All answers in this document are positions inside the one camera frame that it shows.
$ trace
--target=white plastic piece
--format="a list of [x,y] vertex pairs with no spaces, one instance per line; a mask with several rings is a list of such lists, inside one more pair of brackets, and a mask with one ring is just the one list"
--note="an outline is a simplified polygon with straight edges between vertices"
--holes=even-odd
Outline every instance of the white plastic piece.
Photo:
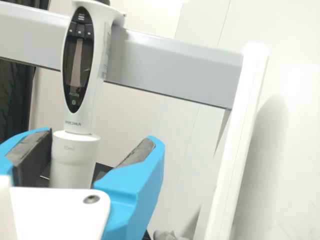
[[89,189],[98,157],[100,137],[65,131],[53,133],[51,188]]
[[[91,134],[94,128],[95,106],[101,85],[106,80],[108,55],[111,41],[111,26],[113,22],[119,26],[124,24],[124,16],[118,10],[98,1],[73,0],[72,16],[79,7],[84,7],[90,14],[94,31],[93,59],[90,77],[80,108],[76,113],[70,112],[64,100],[64,130],[74,134]],[[61,57],[64,57],[64,46],[67,37],[65,31]]]
[[[110,198],[103,191],[11,187],[10,193],[17,240],[101,240],[110,213]],[[84,203],[88,196],[99,200]],[[15,238],[1,231],[0,239]]]
[[269,50],[248,43],[204,240],[228,240],[236,211]]
[[11,179],[7,175],[0,175],[0,239],[16,240],[16,225],[11,204]]

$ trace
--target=blue clamp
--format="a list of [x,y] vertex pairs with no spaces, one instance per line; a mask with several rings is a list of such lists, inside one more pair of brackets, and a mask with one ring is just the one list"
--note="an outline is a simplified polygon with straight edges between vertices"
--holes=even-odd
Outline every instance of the blue clamp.
[[143,162],[115,168],[94,183],[111,199],[102,240],[141,240],[156,207],[164,179],[165,145],[153,136],[155,148]]

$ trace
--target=white panel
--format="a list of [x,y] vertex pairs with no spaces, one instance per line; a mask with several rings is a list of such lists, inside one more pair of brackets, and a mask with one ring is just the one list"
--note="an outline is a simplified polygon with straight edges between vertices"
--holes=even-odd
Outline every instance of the white panel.
[[111,6],[126,13],[125,28],[173,38],[182,0],[111,0]]
[[[100,190],[11,187],[10,194],[18,240],[100,240],[110,213]],[[97,201],[85,203],[89,196]]]
[[218,179],[218,174],[220,170],[221,160],[222,156],[224,154],[225,146],[226,146],[226,139],[227,139],[227,133],[229,130],[229,124],[230,124],[230,116],[227,120],[227,123],[225,124],[224,131],[222,132],[222,136],[220,139],[220,142],[216,148],[216,151],[213,156],[213,164],[208,166],[211,171],[210,175],[210,181],[207,180],[207,182],[210,183],[210,185],[207,186],[207,196],[202,199],[201,209],[199,212],[198,221],[196,223],[196,228],[194,232],[194,236],[192,240],[203,240],[205,239],[206,229],[208,226],[208,220],[210,217],[210,209],[212,204],[212,199],[214,198],[215,190],[216,190],[216,182]]
[[235,240],[320,239],[320,2],[233,0],[220,47],[271,51],[233,224]]
[[175,39],[216,47],[230,0],[184,0]]
[[210,195],[213,155],[225,110],[168,99],[152,134],[166,145],[164,182],[148,229],[192,237]]
[[17,229],[10,187],[11,177],[8,175],[0,175],[0,233],[2,239],[17,240]]

